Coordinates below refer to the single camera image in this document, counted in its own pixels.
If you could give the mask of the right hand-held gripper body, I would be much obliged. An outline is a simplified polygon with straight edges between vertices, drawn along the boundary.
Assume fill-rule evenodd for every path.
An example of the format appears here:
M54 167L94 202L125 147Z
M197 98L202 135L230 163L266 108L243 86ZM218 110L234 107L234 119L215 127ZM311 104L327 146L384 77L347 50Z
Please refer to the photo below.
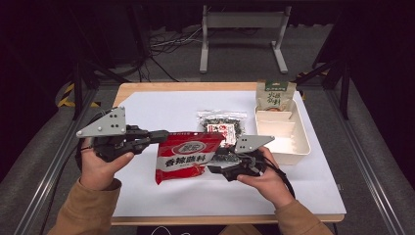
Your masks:
M237 142L226 149L231 157L238 159L236 164L224 168L224 177L228 181L237 179L240 174L260 176L266 170L263 154L258 149L275 139L267 135L242 135Z

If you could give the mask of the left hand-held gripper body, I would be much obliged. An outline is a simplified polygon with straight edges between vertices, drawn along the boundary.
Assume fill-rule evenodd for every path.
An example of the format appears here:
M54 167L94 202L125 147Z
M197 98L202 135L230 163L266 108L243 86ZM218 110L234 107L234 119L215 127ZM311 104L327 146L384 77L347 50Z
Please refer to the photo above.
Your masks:
M149 131L126 123L124 107L98 113L75 136L88 139L88 147L107 163L128 152L139 155L151 144Z

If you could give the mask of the clear seaweed packet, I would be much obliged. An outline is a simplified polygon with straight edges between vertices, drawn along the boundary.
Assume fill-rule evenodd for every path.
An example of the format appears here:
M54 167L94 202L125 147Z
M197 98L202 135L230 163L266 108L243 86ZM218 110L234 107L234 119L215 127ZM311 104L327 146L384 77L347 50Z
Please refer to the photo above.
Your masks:
M245 133L246 112L234 112L225 110L198 111L198 122L204 132L218 132L224 136L219 148L228 148L237 142L237 139ZM215 161L214 163L235 164L235 161Z

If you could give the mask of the red snack packet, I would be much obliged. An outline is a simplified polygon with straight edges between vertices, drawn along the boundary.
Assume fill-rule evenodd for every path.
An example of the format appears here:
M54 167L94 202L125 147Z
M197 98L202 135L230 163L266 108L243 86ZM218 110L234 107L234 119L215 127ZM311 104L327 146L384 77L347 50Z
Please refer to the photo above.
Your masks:
M217 132L173 132L159 144L155 180L190 178L203 174L224 136Z

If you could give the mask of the white divided storage box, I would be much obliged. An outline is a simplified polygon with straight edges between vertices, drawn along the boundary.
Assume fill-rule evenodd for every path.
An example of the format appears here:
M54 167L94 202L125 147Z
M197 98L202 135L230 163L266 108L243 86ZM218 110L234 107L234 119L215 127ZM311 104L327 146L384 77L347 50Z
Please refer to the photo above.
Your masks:
M273 136L266 144L279 165L296 165L311 152L301 113L295 100L286 111L255 110L258 135Z

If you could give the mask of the beige green snack packet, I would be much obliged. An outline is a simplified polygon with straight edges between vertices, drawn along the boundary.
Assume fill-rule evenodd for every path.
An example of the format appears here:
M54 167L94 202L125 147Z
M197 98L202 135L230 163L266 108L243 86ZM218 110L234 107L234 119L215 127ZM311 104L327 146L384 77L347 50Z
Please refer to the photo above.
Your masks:
M290 81L263 80L256 84L256 107L260 111L285 111L297 85Z

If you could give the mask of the person's right hand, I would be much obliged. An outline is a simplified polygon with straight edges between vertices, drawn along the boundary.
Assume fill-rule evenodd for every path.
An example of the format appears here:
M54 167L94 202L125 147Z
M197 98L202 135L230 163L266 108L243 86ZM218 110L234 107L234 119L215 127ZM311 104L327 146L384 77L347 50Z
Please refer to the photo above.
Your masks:
M276 210L291 203L295 198L290 193L283 179L272 168L268 167L261 176L240 174L237 180L255 188Z

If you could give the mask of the person's left hand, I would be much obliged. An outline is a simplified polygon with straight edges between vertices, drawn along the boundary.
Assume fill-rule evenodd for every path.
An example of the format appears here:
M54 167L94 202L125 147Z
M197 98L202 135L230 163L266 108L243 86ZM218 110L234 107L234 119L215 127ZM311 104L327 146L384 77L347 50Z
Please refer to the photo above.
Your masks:
M134 154L128 152L107 163L96 156L91 147L91 139L86 138L81 145L81 176L82 186L93 191L110 191L115 189L115 174L128 165Z

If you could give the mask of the white paper sheet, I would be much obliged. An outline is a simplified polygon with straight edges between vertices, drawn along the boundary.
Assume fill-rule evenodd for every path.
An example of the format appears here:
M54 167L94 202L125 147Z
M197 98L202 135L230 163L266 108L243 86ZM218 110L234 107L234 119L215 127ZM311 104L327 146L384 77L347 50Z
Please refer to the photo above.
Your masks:
M284 165L296 198L315 214L345 214L342 197L321 149L299 93L294 100L311 147L308 155L295 165ZM255 92L252 91L144 91L135 92L121 103L126 122L143 129L195 131L197 112L226 110L248 114L245 127L256 133ZM227 181L220 174L155 180L156 145L149 146L116 174L122 181L115 209L116 217L264 215L274 208L253 187Z

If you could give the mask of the black metal stand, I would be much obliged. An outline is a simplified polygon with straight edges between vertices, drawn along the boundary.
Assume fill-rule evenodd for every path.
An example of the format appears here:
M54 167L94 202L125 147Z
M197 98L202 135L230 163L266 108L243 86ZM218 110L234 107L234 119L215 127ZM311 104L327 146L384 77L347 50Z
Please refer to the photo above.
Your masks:
M73 78L74 84L74 103L75 113L73 118L77 119L81 113L90 107L90 101L93 93L99 88L99 76L95 73L98 71L109 80L113 80L119 84L128 82L128 79L108 70L92 60L83 45L84 31L78 23L76 15L71 7L68 7L69 26L72 27L73 35L69 36L73 51Z
M313 70L305 75L299 75L294 80L296 85L301 85L326 71L327 75L321 81L324 89L333 90L340 81L340 111L344 119L348 119L347 103L350 82L347 53L348 31L351 29L351 22L348 17L349 10L343 9L312 64Z

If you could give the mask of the yellow black hazard tape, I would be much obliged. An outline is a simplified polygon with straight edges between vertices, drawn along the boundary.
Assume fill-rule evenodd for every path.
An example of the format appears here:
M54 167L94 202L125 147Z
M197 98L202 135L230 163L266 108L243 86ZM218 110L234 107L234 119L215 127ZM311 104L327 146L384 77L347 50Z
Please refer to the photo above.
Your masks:
M75 102L69 100L70 93L74 90L74 83L70 83L65 89L64 94L61 100L58 103L58 107L75 107ZM101 107L101 102L92 102L90 105L91 108Z

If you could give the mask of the wooden table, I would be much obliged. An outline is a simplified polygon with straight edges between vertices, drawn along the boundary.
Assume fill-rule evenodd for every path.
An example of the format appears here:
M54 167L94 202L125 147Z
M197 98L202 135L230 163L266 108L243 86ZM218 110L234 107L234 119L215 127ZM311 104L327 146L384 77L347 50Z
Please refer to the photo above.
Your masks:
M154 83L124 83L120 86L115 97L115 103L122 102L135 92L144 91L254 91L253 82L154 82ZM345 214L315 214L325 222L340 222ZM264 215L210 215L210 216L160 216L160 217L116 217L115 225L189 225L189 224L259 224L272 223L273 214Z

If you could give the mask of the white metal stand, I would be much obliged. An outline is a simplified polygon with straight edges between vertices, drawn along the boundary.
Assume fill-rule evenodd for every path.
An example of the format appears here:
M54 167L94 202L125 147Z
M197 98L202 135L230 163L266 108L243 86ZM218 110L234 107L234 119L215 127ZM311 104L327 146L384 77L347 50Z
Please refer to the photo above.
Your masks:
M277 38L270 43L281 74L288 73L288 67L281 51L292 7L277 12L211 12L203 7L203 42L200 59L200 73L208 72L208 30L210 28L277 28Z

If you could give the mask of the aluminium floor rail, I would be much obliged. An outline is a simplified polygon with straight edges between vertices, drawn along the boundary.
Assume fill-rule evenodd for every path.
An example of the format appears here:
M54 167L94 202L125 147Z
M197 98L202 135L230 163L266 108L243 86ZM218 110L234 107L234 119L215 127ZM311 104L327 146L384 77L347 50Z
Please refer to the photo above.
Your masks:
M344 118L340 109L340 100L332 90L326 91L326 96L332 105L338 120L346 134L346 138L353 150L353 157L356 161L360 172L364 178L364 181L370 191L372 198L383 218L391 235L406 235L393 207L386 195L383 185L379 181L373 167L369 163L366 154L360 145L357 135L355 134L351 124Z
M55 185L60 170L64 168L65 157L69 156L69 144L76 139L75 132L78 130L82 120L84 119L90 104L96 96L96 93L96 90L87 90L85 92L85 97L81 103L82 108L77 113L76 118L69 124L69 129L62 143L49 164L43 178L40 180L40 183L37 186L37 189L13 235L29 235L29 230L32 228L49 196L49 193Z

